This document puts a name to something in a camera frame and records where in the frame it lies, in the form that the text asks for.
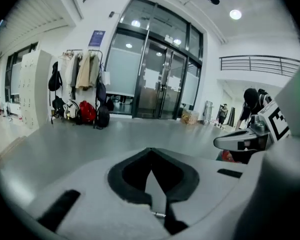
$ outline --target railing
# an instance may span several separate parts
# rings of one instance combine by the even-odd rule
[[[269,55],[238,55],[220,57],[221,70],[245,70],[292,77],[300,67],[300,60]]]

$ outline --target glass door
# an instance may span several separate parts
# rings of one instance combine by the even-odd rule
[[[172,51],[170,67],[164,84],[164,96],[159,118],[173,119],[181,94],[181,83],[184,76],[186,58]]]
[[[149,40],[138,83],[138,118],[173,119],[176,115],[186,58]]]

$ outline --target hanging coat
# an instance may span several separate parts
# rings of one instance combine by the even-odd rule
[[[89,86],[97,86],[97,78],[99,76],[99,57],[95,55],[92,60],[90,60],[90,76],[89,76]]]
[[[76,60],[76,56],[73,56],[65,70],[64,78],[65,78],[65,83],[67,84],[67,86],[68,85],[70,86],[70,84],[71,84],[72,71],[74,70],[75,60]]]
[[[74,62],[73,62],[72,74],[71,74],[70,87],[76,88],[78,73],[79,73],[79,56],[75,55]]]
[[[76,78],[75,88],[89,87],[89,73],[90,73],[90,53],[87,51],[82,58],[81,66],[78,76]]]

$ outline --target sign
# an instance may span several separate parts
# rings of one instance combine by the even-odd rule
[[[259,113],[270,130],[274,142],[288,137],[291,133],[278,104],[273,100]]]
[[[105,36],[105,33],[106,33],[106,31],[102,31],[102,30],[93,31],[93,34],[92,34],[90,42],[89,42],[89,46],[100,47],[102,39]]]

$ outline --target locker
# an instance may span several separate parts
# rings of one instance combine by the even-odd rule
[[[48,73],[51,54],[36,50],[22,57],[19,96],[24,124],[37,129],[46,123]]]

